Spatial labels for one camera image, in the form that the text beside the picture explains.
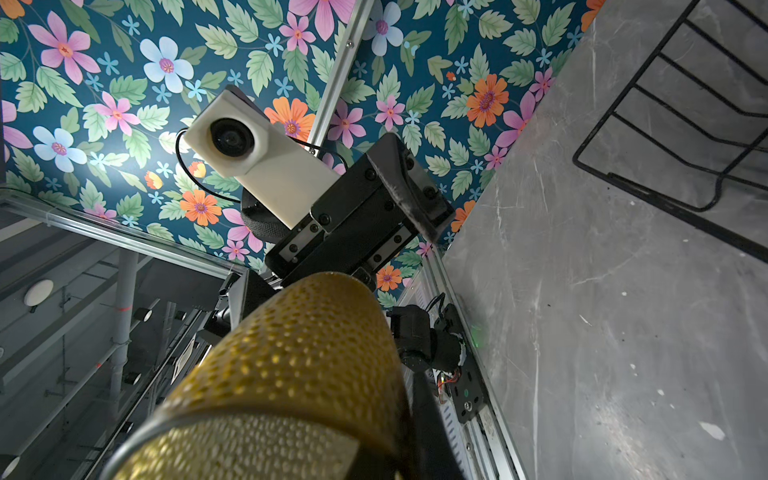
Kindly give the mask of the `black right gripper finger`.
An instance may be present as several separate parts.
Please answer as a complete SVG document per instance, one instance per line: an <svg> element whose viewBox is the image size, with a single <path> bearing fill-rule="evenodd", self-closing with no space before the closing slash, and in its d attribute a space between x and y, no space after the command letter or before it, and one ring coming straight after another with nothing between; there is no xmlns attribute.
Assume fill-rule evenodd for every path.
<svg viewBox="0 0 768 480"><path fill-rule="evenodd" d="M463 479L424 373L412 375L410 391L419 479Z"/></svg>

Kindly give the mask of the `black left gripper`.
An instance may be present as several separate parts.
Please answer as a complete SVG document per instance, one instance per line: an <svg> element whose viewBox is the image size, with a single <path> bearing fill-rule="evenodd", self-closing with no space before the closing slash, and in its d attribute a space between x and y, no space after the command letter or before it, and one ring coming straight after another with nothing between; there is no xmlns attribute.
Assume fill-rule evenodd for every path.
<svg viewBox="0 0 768 480"><path fill-rule="evenodd" d="M455 209L394 133L383 135L265 256L286 287L321 272L366 286L414 237L435 243Z"/></svg>

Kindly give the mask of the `olive green glass cup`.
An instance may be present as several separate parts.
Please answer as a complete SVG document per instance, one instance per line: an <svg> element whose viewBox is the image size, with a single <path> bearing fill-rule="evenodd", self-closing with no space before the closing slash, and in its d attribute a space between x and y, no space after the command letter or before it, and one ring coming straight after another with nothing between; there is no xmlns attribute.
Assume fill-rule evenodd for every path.
<svg viewBox="0 0 768 480"><path fill-rule="evenodd" d="M116 451L105 479L416 479L405 381L373 293L341 273L282 289Z"/></svg>

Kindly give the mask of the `black wire dish rack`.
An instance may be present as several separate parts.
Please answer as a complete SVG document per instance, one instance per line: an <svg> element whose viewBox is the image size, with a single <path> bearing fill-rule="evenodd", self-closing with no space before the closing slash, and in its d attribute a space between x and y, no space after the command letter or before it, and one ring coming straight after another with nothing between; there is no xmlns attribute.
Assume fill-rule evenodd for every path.
<svg viewBox="0 0 768 480"><path fill-rule="evenodd" d="M629 82L620 91L616 99L610 104L605 113L599 118L596 125L587 134L585 140L577 147L575 153L572 156L572 163L579 169L599 178L609 185L616 187L632 195L633 197L671 215L672 217L681 220L684 223L736 248L741 253L751 256L762 262L766 262L766 246L704 218L703 214L705 212L711 211L716 205L718 205L724 193L725 182L733 182L763 192L767 190L767 186L764 184L752 180L747 180L743 177L739 177L733 174L733 171L740 167L749 155L755 152L765 153L767 151L767 148L762 145L762 143L767 140L767 132L762 131L754 140L749 143L718 137L708 132L701 125L690 118L690 116L684 114L681 110L674 107L672 104L640 84L641 78L645 75L651 65L655 61L661 60L665 62L667 66L673 68L678 73L682 74L688 80L693 82L696 86L713 97L715 100L728 107L738 116L755 119L767 118L765 113L747 111L738 107L735 103L733 103L723 94L705 82L701 77L691 72L689 69L680 64L679 61L672 59L664 52L667 44L678 33L680 28L685 26L693 33L695 33L699 38L709 43L711 47L718 50L729 62L735 64L741 70L753 77L757 82L763 85L767 83L767 79L763 75L754 70L749 64L744 62L741 58L739 58L739 56L735 55L730 49L723 45L722 42L716 40L711 34L706 32L691 19L691 14L698 6L699 3L697 1L690 1L686 5L682 13L676 18L667 33L665 33L657 46L651 51L646 60L630 78ZM642 130L635 123L631 122L628 118L619 113L619 107L632 91L636 91L642 94L648 100L662 107L671 115L676 117L679 121L694 129L708 140L716 144L737 148L739 150L739 154L725 167L719 170L707 168L685 160L678 153L674 152L660 140L656 139L652 134ZM643 139L649 141L652 145L660 149L663 153L670 156L673 160L682 166L712 177L714 179L714 193L711 200L702 206L696 206L631 180L623 175L619 175L614 172L603 172L583 162L581 160L581 155L584 153L587 147L590 146L591 142L594 140L597 134L600 133L600 131L610 119L618 120L623 125L639 134Z"/></svg>

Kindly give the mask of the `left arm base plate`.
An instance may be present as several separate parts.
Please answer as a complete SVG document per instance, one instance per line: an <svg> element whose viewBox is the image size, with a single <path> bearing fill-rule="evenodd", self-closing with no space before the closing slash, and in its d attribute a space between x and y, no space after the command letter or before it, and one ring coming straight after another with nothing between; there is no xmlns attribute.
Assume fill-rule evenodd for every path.
<svg viewBox="0 0 768 480"><path fill-rule="evenodd" d="M437 333L434 369L441 373L440 389L452 401L459 422L466 424L488 404L488 391L474 355L471 335L452 303L440 310L433 329Z"/></svg>

